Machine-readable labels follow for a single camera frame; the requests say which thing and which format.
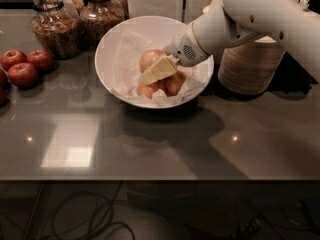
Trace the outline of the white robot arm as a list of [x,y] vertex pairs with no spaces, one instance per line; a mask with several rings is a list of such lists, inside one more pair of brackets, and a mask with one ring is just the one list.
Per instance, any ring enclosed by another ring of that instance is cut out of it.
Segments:
[[320,81],[320,15],[296,0],[223,0],[190,22],[164,46],[142,80],[152,84],[193,67],[214,51],[269,36]]

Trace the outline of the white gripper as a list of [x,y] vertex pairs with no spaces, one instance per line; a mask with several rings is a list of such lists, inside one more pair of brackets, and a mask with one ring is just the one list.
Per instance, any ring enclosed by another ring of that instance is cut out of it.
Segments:
[[194,23],[186,25],[162,50],[165,54],[160,55],[142,73],[142,81],[147,85],[174,75],[178,65],[193,67],[210,57],[200,45]]

